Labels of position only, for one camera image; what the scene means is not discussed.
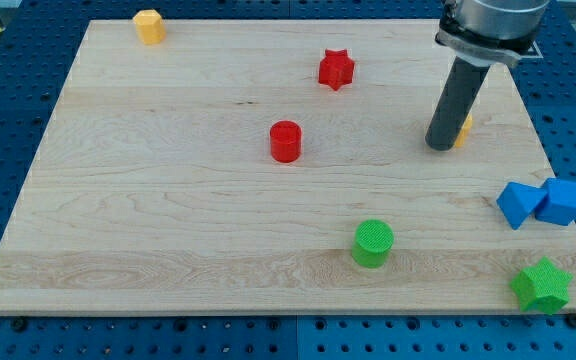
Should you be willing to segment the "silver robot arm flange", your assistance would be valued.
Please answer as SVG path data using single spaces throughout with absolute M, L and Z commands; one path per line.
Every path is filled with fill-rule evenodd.
M 435 41 L 477 67 L 517 66 L 537 37 L 548 0 L 445 0 Z

